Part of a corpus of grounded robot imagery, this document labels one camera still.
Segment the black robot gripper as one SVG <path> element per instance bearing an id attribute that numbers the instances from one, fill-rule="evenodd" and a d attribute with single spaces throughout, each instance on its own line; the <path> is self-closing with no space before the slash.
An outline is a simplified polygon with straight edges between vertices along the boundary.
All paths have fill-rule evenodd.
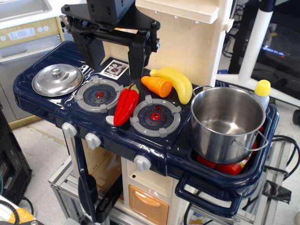
<path id="1" fill-rule="evenodd" d="M 61 12 L 67 16 L 67 29 L 73 32 L 82 58 L 94 70 L 105 58 L 102 40 L 129 46 L 132 80 L 141 78 L 151 52 L 160 47 L 160 23 L 140 12 L 134 0 L 88 0 L 85 4 L 65 4 Z"/>

